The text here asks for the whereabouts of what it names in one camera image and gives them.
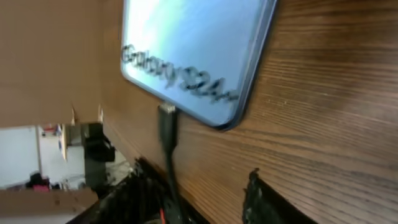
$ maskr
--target red wire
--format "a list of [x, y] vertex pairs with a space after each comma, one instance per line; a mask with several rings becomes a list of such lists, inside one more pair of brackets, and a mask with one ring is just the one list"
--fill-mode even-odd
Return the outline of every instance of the red wire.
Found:
[[166, 219], [164, 218], [163, 209], [160, 209], [160, 219], [162, 220], [162, 224], [166, 224]]

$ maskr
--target smartphone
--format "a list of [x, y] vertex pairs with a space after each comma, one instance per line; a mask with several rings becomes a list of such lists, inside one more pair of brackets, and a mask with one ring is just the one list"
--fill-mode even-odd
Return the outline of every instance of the smartphone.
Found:
[[241, 120], [276, 0], [125, 0], [123, 76], [216, 129]]

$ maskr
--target black object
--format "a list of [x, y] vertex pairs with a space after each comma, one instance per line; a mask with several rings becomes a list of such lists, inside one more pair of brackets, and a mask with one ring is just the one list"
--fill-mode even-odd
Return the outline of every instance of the black object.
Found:
[[182, 207], [178, 185], [173, 167], [173, 152], [177, 146], [178, 111], [174, 105], [163, 103], [159, 106], [159, 137], [162, 142], [166, 158], [167, 177], [169, 178], [170, 189], [180, 215], [182, 223], [188, 223], [184, 208]]
[[[209, 223], [186, 200], [182, 199], [182, 205], [189, 223]], [[175, 207], [166, 181], [144, 159], [138, 159], [133, 174], [67, 224], [141, 224], [160, 219], [160, 210], [174, 224], [180, 220]]]
[[250, 173], [243, 203], [244, 224], [316, 223], [262, 181], [257, 172], [258, 169]]

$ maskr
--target black cable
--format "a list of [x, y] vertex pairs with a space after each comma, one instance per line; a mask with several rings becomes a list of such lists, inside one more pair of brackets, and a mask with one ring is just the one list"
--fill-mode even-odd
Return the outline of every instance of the black cable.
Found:
[[167, 176], [172, 191], [175, 205], [180, 214], [182, 223], [188, 223], [188, 218], [183, 209], [180, 194], [178, 193], [177, 179], [173, 166], [173, 152], [177, 146], [178, 111], [175, 106], [163, 103], [159, 106], [159, 137], [165, 152]]

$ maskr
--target brown tabletop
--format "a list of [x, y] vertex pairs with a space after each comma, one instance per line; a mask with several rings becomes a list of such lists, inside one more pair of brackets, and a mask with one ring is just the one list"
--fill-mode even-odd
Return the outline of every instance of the brown tabletop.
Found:
[[[243, 122], [180, 119], [182, 195], [241, 223], [249, 172], [320, 223], [398, 222], [398, 1], [280, 1]], [[104, 131], [160, 170], [159, 99], [120, 74], [122, 1], [104, 1]]]

